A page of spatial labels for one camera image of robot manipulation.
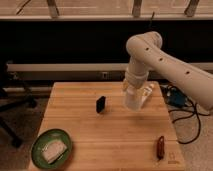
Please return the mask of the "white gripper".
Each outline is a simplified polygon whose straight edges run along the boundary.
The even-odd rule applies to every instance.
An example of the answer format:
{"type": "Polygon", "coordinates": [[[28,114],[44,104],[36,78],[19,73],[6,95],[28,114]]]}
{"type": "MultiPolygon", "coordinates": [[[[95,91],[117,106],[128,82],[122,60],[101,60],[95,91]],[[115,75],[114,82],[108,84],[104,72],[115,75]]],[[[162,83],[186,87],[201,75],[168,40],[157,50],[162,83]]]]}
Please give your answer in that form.
{"type": "Polygon", "coordinates": [[[123,80],[123,90],[126,91],[128,87],[132,86],[135,89],[140,89],[142,85],[146,82],[148,75],[135,76],[126,74],[123,80]]]}

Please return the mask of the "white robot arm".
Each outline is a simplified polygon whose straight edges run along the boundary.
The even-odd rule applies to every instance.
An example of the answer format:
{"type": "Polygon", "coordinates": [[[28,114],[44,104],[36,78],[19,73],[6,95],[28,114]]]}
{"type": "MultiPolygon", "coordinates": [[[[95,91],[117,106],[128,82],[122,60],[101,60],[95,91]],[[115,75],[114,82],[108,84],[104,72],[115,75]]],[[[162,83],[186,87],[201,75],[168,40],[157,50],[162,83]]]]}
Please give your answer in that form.
{"type": "Polygon", "coordinates": [[[124,79],[125,105],[132,110],[142,107],[139,89],[152,68],[204,109],[213,111],[213,74],[168,55],[161,47],[162,37],[155,31],[128,39],[126,50],[130,61],[124,79]]]}

